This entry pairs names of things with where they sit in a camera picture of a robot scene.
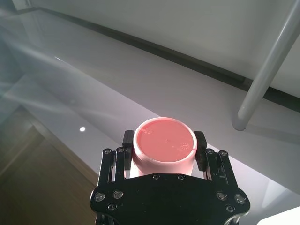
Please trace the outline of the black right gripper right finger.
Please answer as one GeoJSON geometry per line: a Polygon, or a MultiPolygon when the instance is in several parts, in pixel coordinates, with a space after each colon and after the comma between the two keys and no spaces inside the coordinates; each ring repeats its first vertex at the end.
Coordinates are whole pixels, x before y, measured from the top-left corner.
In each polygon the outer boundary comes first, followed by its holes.
{"type": "Polygon", "coordinates": [[[195,160],[198,170],[203,172],[204,178],[221,184],[237,185],[228,152],[224,150],[215,152],[208,148],[202,131],[195,131],[194,134],[197,140],[195,160]]]}

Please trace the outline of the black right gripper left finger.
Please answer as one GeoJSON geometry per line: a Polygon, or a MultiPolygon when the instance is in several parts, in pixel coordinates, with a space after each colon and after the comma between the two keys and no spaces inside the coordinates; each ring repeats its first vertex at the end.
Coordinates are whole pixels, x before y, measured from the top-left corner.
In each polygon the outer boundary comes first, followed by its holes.
{"type": "Polygon", "coordinates": [[[106,148],[102,151],[102,159],[97,185],[101,186],[112,182],[113,168],[114,181],[125,180],[126,172],[131,169],[133,155],[134,131],[126,130],[123,136],[123,142],[116,150],[106,148]]]}

